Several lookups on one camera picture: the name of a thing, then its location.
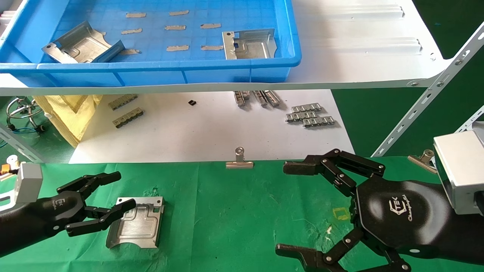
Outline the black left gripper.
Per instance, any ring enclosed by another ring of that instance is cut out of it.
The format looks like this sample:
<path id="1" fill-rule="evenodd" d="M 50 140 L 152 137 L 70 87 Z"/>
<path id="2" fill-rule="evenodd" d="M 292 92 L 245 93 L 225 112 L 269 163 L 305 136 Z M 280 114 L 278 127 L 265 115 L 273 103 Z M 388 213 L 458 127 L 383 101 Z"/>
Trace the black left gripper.
<path id="1" fill-rule="evenodd" d="M 106 230 L 136 207 L 134 199 L 112 208 L 86 206 L 86 199 L 100 186 L 121 179 L 120 172 L 84 175 L 57 188 L 56 196 L 41 198 L 41 218 L 48 235 L 66 230 L 68 236 L 80 236 Z"/>

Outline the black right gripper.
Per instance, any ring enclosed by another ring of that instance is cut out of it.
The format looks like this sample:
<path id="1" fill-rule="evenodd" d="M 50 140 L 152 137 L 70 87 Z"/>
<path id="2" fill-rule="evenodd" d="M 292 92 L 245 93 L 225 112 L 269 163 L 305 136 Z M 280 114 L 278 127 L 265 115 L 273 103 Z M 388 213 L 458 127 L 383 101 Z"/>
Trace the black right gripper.
<path id="1" fill-rule="evenodd" d="M 370 179 L 357 186 L 343 169 Z M 308 155 L 303 161 L 284 162 L 284 174 L 321 175 L 344 196 L 355 196 L 359 228 L 327 253 L 283 243 L 276 245 L 275 253 L 299 260 L 306 272 L 346 272 L 339 261 L 360 241 L 388 262 L 363 272 L 411 272 L 398 253 L 449 258 L 454 251 L 449 224 L 453 209 L 442 185 L 379 178 L 385 169 L 384 165 L 339 149 Z"/>

